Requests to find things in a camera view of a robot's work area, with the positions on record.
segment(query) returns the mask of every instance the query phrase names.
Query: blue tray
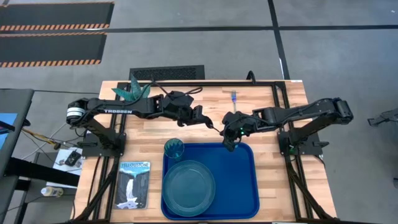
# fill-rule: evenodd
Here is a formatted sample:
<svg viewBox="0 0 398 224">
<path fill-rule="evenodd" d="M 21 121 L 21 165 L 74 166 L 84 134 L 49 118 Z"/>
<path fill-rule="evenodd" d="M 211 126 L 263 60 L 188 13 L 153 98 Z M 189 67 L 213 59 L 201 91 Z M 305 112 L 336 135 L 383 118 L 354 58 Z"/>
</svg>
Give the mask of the blue tray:
<svg viewBox="0 0 398 224">
<path fill-rule="evenodd" d="M 182 160 L 193 160 L 207 166 L 216 181 L 213 203 L 202 214 L 181 217 L 170 211 L 162 198 L 162 212 L 171 220 L 225 220 L 252 218 L 260 207 L 256 168 L 251 148 L 240 143 L 234 152 L 229 152 L 222 143 L 184 144 Z M 163 178 L 175 164 L 163 157 Z"/>
</svg>

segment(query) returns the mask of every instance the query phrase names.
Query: hazard stripe tape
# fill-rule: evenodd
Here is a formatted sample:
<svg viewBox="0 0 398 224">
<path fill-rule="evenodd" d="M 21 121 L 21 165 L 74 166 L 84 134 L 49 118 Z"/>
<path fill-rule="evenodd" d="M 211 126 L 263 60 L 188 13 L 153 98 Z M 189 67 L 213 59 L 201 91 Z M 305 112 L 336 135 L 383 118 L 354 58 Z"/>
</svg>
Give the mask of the hazard stripe tape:
<svg viewBox="0 0 398 224">
<path fill-rule="evenodd" d="M 44 62 L 0 62 L 0 68 L 21 68 L 21 67 L 39 67 L 39 66 L 65 66 L 65 65 L 99 65 L 101 60 L 59 60 Z"/>
<path fill-rule="evenodd" d="M 17 25 L 0 26 L 0 31 L 19 31 L 19 30 L 66 30 L 66 29 L 92 29 L 108 28 L 109 24 L 64 24 L 64 25 Z"/>
<path fill-rule="evenodd" d="M 0 34 L 0 37 L 50 37 L 62 35 L 107 35 L 106 32 L 72 32 L 62 34 Z"/>
<path fill-rule="evenodd" d="M 16 4 L 6 4 L 0 5 L 0 7 L 7 7 L 10 5 L 33 5 L 33 4 L 114 4 L 113 1 L 104 2 L 38 2 L 38 3 L 16 3 Z"/>
</svg>

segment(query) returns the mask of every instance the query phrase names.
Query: concrete floor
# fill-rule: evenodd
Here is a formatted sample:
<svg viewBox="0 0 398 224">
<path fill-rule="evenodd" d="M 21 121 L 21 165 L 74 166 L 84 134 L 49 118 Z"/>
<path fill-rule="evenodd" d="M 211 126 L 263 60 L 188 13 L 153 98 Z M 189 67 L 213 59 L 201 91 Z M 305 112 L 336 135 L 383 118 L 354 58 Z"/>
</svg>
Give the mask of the concrete floor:
<svg viewBox="0 0 398 224">
<path fill-rule="evenodd" d="M 47 2 L 44 0 L 11 0 Z M 373 0 L 278 0 L 280 26 L 385 25 L 398 23 L 398 2 Z M 117 0 L 111 28 L 169 26 L 269 26 L 266 0 Z M 326 172 L 338 217 L 342 220 L 396 223 L 398 126 L 368 126 L 366 119 L 396 108 L 398 30 L 281 32 L 291 79 L 302 79 L 309 101 L 348 100 L 354 121 L 320 132 Z M 133 67 L 205 65 L 207 79 L 281 79 L 272 31 L 109 34 L 100 65 L 2 68 L 0 88 L 99 91 L 103 80 L 125 80 Z M 35 93 L 28 119 L 32 130 L 51 134 L 65 120 L 66 105 L 89 95 Z M 51 110 L 51 116 L 44 111 Z M 67 128 L 56 135 L 74 138 Z M 24 136 L 14 157 L 35 148 Z M 12 207 L 20 195 L 13 197 Z M 63 222 L 72 203 L 32 203 L 24 223 Z M 15 213 L 9 212 L 5 223 Z"/>
</svg>

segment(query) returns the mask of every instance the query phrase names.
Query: book cover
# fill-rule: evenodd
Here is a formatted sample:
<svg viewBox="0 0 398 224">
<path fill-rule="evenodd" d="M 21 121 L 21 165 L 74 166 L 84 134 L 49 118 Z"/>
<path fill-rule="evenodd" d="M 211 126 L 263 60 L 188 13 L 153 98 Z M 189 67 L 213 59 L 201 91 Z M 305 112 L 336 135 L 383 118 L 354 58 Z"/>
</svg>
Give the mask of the book cover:
<svg viewBox="0 0 398 224">
<path fill-rule="evenodd" d="M 115 209 L 147 207 L 150 162 L 121 162 L 116 185 Z"/>
</svg>

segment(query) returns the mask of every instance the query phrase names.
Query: black desk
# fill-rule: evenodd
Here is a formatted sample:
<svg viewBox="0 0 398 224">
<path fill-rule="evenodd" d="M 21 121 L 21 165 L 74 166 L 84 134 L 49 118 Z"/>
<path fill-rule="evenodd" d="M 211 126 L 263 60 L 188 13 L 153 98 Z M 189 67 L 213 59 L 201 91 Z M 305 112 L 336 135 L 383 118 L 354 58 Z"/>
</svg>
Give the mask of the black desk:
<svg viewBox="0 0 398 224">
<path fill-rule="evenodd" d="M 4 221 L 6 216 L 4 211 L 8 209 L 14 190 L 23 190 L 25 194 L 22 207 L 18 211 L 16 219 L 16 223 L 22 223 L 27 207 L 25 196 L 31 181 L 21 180 L 19 177 L 74 186 L 77 186 L 79 181 L 78 175 L 11 157 L 32 103 L 33 94 L 33 90 L 0 90 L 0 113 L 17 114 L 14 124 L 12 124 L 15 130 L 8 133 L 0 149 L 0 223 Z"/>
</svg>

